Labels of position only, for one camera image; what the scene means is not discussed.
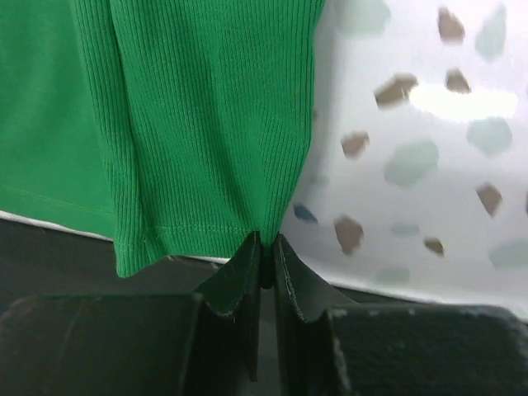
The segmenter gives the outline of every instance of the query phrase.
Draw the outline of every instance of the gray-green speckle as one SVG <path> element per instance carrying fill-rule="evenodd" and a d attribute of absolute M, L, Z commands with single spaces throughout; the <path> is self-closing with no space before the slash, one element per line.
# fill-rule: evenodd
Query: gray-green speckle
<path fill-rule="evenodd" d="M 513 239 L 495 247 L 489 260 L 498 270 L 528 266 L 528 239 Z"/>
<path fill-rule="evenodd" d="M 438 168 L 438 158 L 438 148 L 431 140 L 406 144 L 398 148 L 385 164 L 385 180 L 409 188 Z"/>
<path fill-rule="evenodd" d="M 413 237 L 420 233 L 417 224 L 397 223 L 390 227 L 390 232 L 398 237 Z"/>
<path fill-rule="evenodd" d="M 488 62 L 499 58 L 506 42 L 506 6 L 501 4 L 484 21 L 475 39 L 475 49 Z"/>
<path fill-rule="evenodd" d="M 383 0 L 334 0 L 337 27 L 343 34 L 380 36 L 390 20 L 390 9 Z"/>
<path fill-rule="evenodd" d="M 487 118 L 469 125 L 467 140 L 487 157 L 494 157 L 510 148 L 512 132 L 503 118 Z"/>
<path fill-rule="evenodd" d="M 309 180 L 310 183 L 315 184 L 317 186 L 326 186 L 330 182 L 330 179 L 328 179 L 328 177 L 324 175 L 312 175 Z"/>
<path fill-rule="evenodd" d="M 381 285 L 406 285 L 411 279 L 408 268 L 384 268 L 375 275 L 375 281 Z"/>

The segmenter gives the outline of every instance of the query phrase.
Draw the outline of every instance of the stitched hem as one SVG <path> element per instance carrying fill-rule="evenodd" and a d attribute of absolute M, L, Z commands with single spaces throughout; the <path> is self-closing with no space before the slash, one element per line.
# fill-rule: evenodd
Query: stitched hem
<path fill-rule="evenodd" d="M 167 255 L 229 259 L 253 231 L 219 225 L 160 227 L 136 243 L 114 243 L 118 276 L 132 276 Z"/>
<path fill-rule="evenodd" d="M 84 233 L 96 233 L 108 238 L 114 236 L 114 218 L 104 210 L 75 205 L 11 186 L 0 185 L 0 210 Z"/>

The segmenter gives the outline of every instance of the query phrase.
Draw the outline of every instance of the seam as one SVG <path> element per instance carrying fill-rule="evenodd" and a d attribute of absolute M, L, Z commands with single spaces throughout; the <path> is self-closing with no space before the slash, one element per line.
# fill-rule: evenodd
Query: seam
<path fill-rule="evenodd" d="M 248 233 L 251 233 L 252 230 L 247 229 L 241 229 L 239 227 L 229 227 L 229 226 L 218 226 L 213 224 L 188 224 L 188 225 L 178 225 L 174 227 L 157 227 L 154 226 L 151 229 L 146 230 L 143 233 L 142 240 L 138 243 L 123 243 L 123 242 L 116 242 L 114 240 L 114 245 L 117 246 L 135 246 L 136 248 L 141 248 L 143 245 L 147 244 L 149 242 L 149 239 L 147 238 L 147 235 L 153 230 L 153 229 L 160 229 L 161 232 L 158 233 L 154 241 L 158 241 L 160 238 L 162 238 L 165 234 L 170 233 L 171 231 L 178 231 L 183 229 L 194 229 L 196 231 L 215 231 L 215 232 L 222 232 L 222 231 L 232 231 L 234 233 L 240 233 L 242 235 L 247 235 Z"/>
<path fill-rule="evenodd" d="M 93 213 L 93 214 L 112 215 L 111 212 L 107 212 L 107 211 L 102 210 L 102 209 L 91 209 L 91 208 L 87 208 L 86 206 L 80 206 L 80 205 L 72 204 L 71 202 L 66 202 L 65 200 L 56 200 L 55 198 L 49 198 L 48 196 L 43 196 L 43 195 L 40 195 L 40 194 L 36 194 L 35 192 L 22 190 L 20 188 L 16 188 L 16 187 L 13 187 L 13 186 L 7 186 L 7 185 L 0 184 L 0 188 L 2 188 L 5 191 L 10 191 L 10 192 L 13 192 L 15 194 L 19 194 L 21 196 L 31 196 L 31 197 L 34 197 L 34 198 L 38 198 L 40 200 L 43 200 L 45 202 L 49 202 L 51 204 L 55 204 L 55 205 L 63 207 L 63 208 L 78 209 L 78 210 L 82 210 L 84 212 Z"/>

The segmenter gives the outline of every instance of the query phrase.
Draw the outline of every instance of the black plastic part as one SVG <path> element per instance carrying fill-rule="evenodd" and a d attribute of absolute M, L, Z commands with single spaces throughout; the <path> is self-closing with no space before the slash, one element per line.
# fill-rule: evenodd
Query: black plastic part
<path fill-rule="evenodd" d="M 528 331 L 505 309 L 350 304 L 283 236 L 274 254 L 283 395 L 528 395 Z"/>
<path fill-rule="evenodd" d="M 528 332 L 506 310 L 359 304 L 282 235 L 264 260 L 258 233 L 188 295 L 17 301 L 0 318 L 0 394 L 242 394 L 257 379 L 264 285 L 285 396 L 528 396 Z"/>
<path fill-rule="evenodd" d="M 0 318 L 0 394 L 239 394 L 257 373 L 260 254 L 253 233 L 190 295 L 17 301 Z"/>

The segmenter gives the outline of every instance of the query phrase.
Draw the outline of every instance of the brown speckle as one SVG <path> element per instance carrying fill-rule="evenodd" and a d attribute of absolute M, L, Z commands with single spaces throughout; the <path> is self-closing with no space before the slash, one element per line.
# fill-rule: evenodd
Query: brown speckle
<path fill-rule="evenodd" d="M 358 158 L 365 151 L 365 146 L 369 142 L 369 135 L 366 132 L 356 132 L 343 138 L 341 146 L 345 157 Z"/>
<path fill-rule="evenodd" d="M 464 25 L 446 7 L 438 10 L 438 33 L 445 44 L 460 44 L 465 37 Z"/>
<path fill-rule="evenodd" d="M 423 244 L 426 246 L 426 248 L 436 253 L 438 256 L 444 256 L 444 246 L 438 238 L 425 238 Z"/>
<path fill-rule="evenodd" d="M 477 195 L 484 209 L 493 217 L 502 203 L 501 192 L 495 186 L 487 184 L 477 189 Z"/>
<path fill-rule="evenodd" d="M 391 107 L 408 99 L 410 91 L 418 85 L 418 80 L 412 74 L 395 74 L 375 92 L 376 104 L 379 108 Z"/>
<path fill-rule="evenodd" d="M 449 70 L 445 76 L 445 87 L 452 92 L 470 93 L 468 81 L 457 68 Z"/>
<path fill-rule="evenodd" d="M 342 216 L 334 225 L 341 250 L 346 255 L 351 255 L 361 245 L 363 227 L 348 216 Z"/>

